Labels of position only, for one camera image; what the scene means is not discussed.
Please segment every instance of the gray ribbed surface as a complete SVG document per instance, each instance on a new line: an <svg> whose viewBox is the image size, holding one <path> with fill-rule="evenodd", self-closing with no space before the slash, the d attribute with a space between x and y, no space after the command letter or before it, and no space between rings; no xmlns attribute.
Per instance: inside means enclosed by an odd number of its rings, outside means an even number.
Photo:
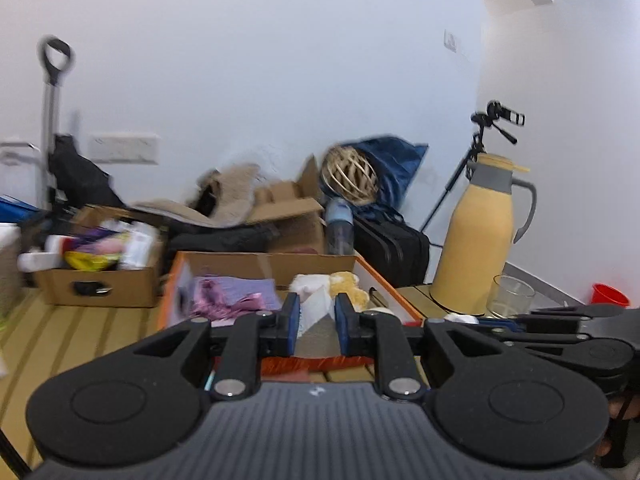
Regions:
<svg viewBox="0 0 640 480"><path fill-rule="evenodd" d="M524 472L478 462L445 442L420 407L383 400L369 383L265 383L251 399L216 404L187 444L153 462L104 471L47 462L29 476L30 480L213 478L603 480L607 476L587 463Z"/></svg>

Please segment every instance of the thermos handle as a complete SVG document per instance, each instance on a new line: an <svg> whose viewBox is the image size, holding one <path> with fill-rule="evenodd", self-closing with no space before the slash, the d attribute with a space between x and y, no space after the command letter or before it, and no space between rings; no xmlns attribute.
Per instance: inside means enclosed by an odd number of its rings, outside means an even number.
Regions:
<svg viewBox="0 0 640 480"><path fill-rule="evenodd" d="M511 183L514 186L525 187L531 192L531 209L529 210L529 216L527 217L527 221L524 222L524 225L516 231L516 237L513 239L513 243L515 244L524 236L524 233L527 232L529 226L531 225L533 215L536 212L536 204L538 203L538 191L536 190L536 186L534 186L532 183L525 182L524 180L520 180L519 178L512 178Z"/></svg>

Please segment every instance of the plush toy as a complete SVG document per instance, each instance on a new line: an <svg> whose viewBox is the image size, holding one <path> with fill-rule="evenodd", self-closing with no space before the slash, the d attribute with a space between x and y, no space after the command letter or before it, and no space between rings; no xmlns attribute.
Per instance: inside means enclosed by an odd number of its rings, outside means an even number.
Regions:
<svg viewBox="0 0 640 480"><path fill-rule="evenodd" d="M341 292L345 292L351 300L353 309L356 312L362 312L366 309L367 303L369 303L369 295L358 288L359 281L358 277L352 272L334 272L329 277L329 296L333 299Z"/></svg>

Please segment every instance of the wall switch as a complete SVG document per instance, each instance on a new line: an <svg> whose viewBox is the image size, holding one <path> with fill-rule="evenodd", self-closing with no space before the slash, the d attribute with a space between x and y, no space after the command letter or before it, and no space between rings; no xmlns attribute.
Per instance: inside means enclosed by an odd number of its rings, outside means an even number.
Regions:
<svg viewBox="0 0 640 480"><path fill-rule="evenodd" d="M460 48L460 38L445 29L444 46L452 52L458 52L458 49Z"/></svg>
<svg viewBox="0 0 640 480"><path fill-rule="evenodd" d="M159 137L155 134L105 134L89 140L89 159L94 162L157 164Z"/></svg>

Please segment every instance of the clear glass cup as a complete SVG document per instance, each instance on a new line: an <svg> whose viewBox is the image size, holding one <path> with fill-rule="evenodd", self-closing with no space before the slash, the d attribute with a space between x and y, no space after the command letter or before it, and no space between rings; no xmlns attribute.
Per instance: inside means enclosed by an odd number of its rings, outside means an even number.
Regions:
<svg viewBox="0 0 640 480"><path fill-rule="evenodd" d="M489 314L501 319L526 314L536 295L529 283L501 274L494 277L486 309Z"/></svg>

